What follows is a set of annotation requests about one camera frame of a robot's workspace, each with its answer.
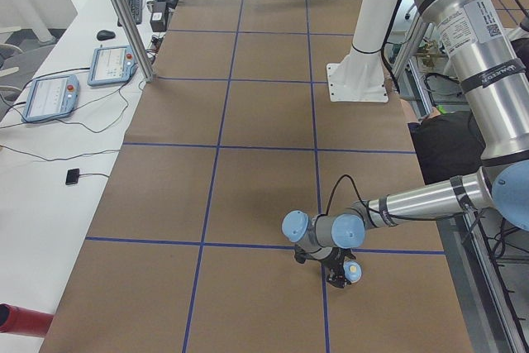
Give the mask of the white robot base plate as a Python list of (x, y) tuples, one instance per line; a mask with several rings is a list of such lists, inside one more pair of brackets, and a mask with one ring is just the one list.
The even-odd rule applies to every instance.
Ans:
[(360, 74), (350, 74), (352, 66), (338, 63), (326, 66), (328, 91), (332, 102), (386, 103), (388, 94), (384, 86), (384, 71), (381, 64), (374, 69), (361, 67)]

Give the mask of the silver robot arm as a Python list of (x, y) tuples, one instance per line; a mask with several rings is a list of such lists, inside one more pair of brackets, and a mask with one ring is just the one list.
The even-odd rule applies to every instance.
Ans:
[(414, 1), (436, 27), (468, 109), (433, 109), (408, 123), (423, 187), (358, 199), (336, 215), (295, 210), (285, 216), (282, 231), (295, 260), (320, 263), (337, 288), (360, 279), (354, 249), (371, 229), (487, 208), (528, 227), (527, 39), (508, 38), (491, 0)]

